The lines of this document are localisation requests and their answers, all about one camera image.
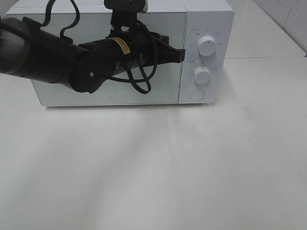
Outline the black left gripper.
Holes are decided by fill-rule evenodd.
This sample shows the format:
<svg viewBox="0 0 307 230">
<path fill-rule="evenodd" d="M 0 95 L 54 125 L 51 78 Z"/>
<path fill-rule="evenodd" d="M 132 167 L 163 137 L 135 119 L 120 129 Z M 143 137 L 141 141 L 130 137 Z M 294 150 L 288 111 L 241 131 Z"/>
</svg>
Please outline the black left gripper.
<svg viewBox="0 0 307 230">
<path fill-rule="evenodd" d="M 107 39 L 122 45 L 124 60 L 140 58 L 144 67 L 185 60 L 185 49 L 171 48 L 169 37 L 149 31 L 136 12 L 113 10 L 111 26 Z"/>
</svg>

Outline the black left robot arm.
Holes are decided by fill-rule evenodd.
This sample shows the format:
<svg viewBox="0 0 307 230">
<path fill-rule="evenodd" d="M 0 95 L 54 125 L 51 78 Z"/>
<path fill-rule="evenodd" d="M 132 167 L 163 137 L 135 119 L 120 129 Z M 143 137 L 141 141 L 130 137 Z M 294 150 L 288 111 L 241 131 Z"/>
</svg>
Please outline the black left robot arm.
<svg viewBox="0 0 307 230">
<path fill-rule="evenodd" d="M 76 92 L 94 93 L 107 81 L 130 83 L 147 94 L 152 74 L 145 68 L 181 63 L 184 49 L 169 38 L 148 30 L 135 12 L 113 11 L 113 29 L 105 39 L 75 45 L 64 34 L 43 30 L 51 14 L 39 23 L 24 17 L 0 22 L 0 71 L 3 74 L 65 84 Z"/>
</svg>

